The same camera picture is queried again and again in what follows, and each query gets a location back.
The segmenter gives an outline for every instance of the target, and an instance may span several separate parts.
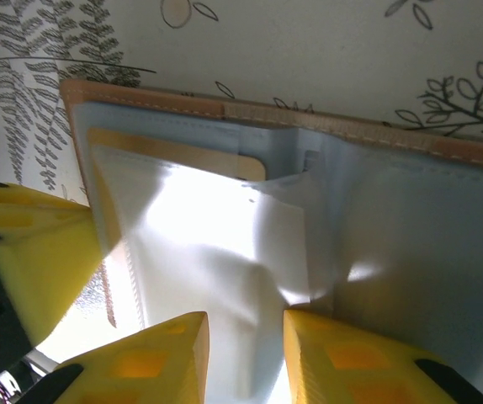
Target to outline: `leaf pattern wallpaper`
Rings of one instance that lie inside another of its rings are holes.
[[[0,181],[86,202],[69,77],[483,141],[483,7],[446,3],[0,0]]]

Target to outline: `stitching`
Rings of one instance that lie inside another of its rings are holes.
[[[142,103],[140,101],[135,101],[135,100],[132,100],[132,99],[113,97],[113,96],[110,96],[110,95],[107,95],[107,94],[98,93],[98,92],[94,92],[94,91],[88,91],[88,90],[74,90],[74,89],[66,90],[63,94],[63,97],[65,98],[67,96],[67,94],[69,94],[69,93],[79,93],[79,94],[93,95],[93,96],[96,96],[98,98],[110,99],[110,100],[113,100],[113,101],[116,101],[116,102],[123,102],[123,103],[127,103],[127,104],[132,104],[132,105],[152,107],[154,109],[160,109],[162,111],[172,111],[172,112],[184,113],[184,114],[197,114],[197,115],[201,115],[201,116],[204,115],[204,116],[216,118],[216,119],[219,119],[219,120],[224,119],[224,117],[219,115],[219,114],[212,114],[212,113],[209,113],[209,112],[196,111],[196,110],[193,110],[193,109],[178,109],[178,108],[174,108],[174,107],[165,107],[164,105],[159,105],[159,104]],[[232,115],[232,116],[229,116],[228,118],[238,119],[238,120],[257,121],[257,122],[263,122],[263,123],[267,123],[267,124],[287,125],[287,126],[291,126],[291,127],[294,126],[294,127],[298,127],[298,128],[306,128],[306,129],[310,129],[310,130],[321,131],[321,128],[317,128],[315,126],[297,125],[297,124],[292,123],[292,122],[284,122],[284,121],[281,121],[281,120],[271,120],[271,119],[264,119],[264,118],[258,118],[258,117],[252,117],[252,116],[243,116],[243,115]],[[447,155],[447,154],[443,154],[443,153],[438,152],[438,151],[426,150],[426,149],[423,149],[423,148],[418,147],[418,146],[408,146],[407,144],[400,143],[400,142],[392,142],[392,141],[387,141],[387,140],[374,139],[372,137],[352,135],[350,133],[345,133],[345,132],[333,132],[333,135],[339,136],[339,137],[342,137],[342,138],[345,138],[345,139],[355,139],[355,140],[367,141],[368,143],[376,143],[376,144],[381,144],[381,145],[385,145],[385,146],[396,146],[396,147],[399,147],[399,148],[402,148],[402,149],[405,149],[405,150],[416,150],[416,151],[423,152],[425,154],[430,154],[430,155],[437,156],[437,157],[448,157],[448,158],[451,158],[451,159],[454,159],[454,160],[460,160],[460,161],[463,161],[463,162],[473,162],[473,163],[476,163],[476,164],[483,164],[483,160],[480,160],[480,159],[469,158],[469,157],[459,156],[459,155],[455,155],[455,154]]]

